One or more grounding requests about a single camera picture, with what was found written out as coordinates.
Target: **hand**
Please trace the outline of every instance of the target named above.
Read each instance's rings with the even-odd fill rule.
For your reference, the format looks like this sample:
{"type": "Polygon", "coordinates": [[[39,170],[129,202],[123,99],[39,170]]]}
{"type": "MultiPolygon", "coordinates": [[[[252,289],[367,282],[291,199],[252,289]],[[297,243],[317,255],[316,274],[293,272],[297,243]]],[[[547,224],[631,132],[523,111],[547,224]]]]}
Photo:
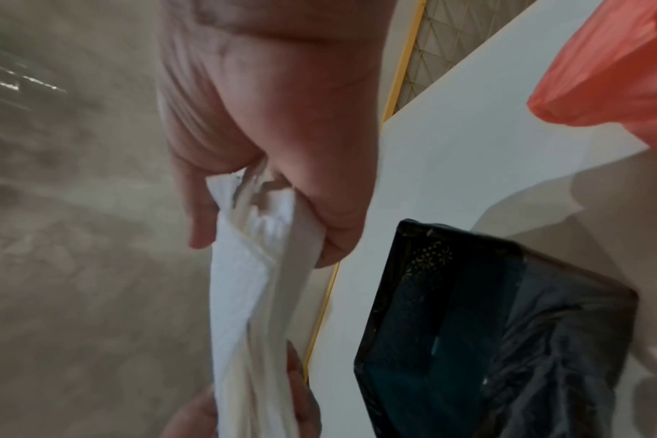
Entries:
{"type": "Polygon", "coordinates": [[[393,0],[162,0],[158,98],[189,245],[215,240],[204,178],[262,156],[311,202],[318,266],[357,244],[377,169],[393,0]]]}
{"type": "MultiPolygon", "coordinates": [[[[314,394],[302,377],[302,362],[295,347],[287,347],[287,379],[292,391],[292,404],[300,429],[300,438],[319,438],[321,412],[314,394]]],[[[160,438],[217,438],[218,412],[213,387],[201,391],[180,409],[165,427],[160,438]]]]}

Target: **orange plastic bag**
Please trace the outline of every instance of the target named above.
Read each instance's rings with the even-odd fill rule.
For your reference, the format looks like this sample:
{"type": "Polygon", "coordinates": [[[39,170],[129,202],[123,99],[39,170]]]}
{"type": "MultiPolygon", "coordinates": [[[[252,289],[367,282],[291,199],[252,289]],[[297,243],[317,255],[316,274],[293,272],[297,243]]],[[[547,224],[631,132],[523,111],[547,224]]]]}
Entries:
{"type": "Polygon", "coordinates": [[[619,122],[657,149],[657,0],[605,0],[528,100],[544,121],[619,122]]]}

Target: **black plastic bag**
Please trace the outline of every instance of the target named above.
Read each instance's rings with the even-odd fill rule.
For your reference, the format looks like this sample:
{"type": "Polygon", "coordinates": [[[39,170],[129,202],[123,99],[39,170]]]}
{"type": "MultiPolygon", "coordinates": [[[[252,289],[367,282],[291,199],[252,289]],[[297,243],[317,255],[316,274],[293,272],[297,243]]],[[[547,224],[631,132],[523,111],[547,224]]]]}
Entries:
{"type": "Polygon", "coordinates": [[[637,303],[514,242],[402,221],[354,362],[377,437],[609,437],[637,303]]]}

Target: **concrete floor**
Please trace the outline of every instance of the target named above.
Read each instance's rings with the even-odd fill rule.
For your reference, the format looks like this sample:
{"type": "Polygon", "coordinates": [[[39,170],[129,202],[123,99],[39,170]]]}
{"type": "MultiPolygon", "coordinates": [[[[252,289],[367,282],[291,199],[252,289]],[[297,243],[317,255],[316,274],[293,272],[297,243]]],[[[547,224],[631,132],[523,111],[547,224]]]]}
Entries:
{"type": "Polygon", "coordinates": [[[156,437],[209,381],[209,252],[186,248],[165,156],[156,4],[0,0],[0,438],[156,437]]]}

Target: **white table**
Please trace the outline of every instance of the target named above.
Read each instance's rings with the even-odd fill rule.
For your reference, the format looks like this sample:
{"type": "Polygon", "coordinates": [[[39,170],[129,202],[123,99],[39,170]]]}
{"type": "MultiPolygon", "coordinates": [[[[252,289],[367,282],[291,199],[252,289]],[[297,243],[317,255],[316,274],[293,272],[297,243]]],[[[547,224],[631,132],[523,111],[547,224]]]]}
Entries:
{"type": "Polygon", "coordinates": [[[385,125],[365,234],[341,265],[310,364],[325,438],[373,436],[352,362],[405,218],[508,237],[634,286],[614,436],[657,437],[657,155],[620,126],[553,126],[526,109],[598,4],[538,0],[385,125]]]}

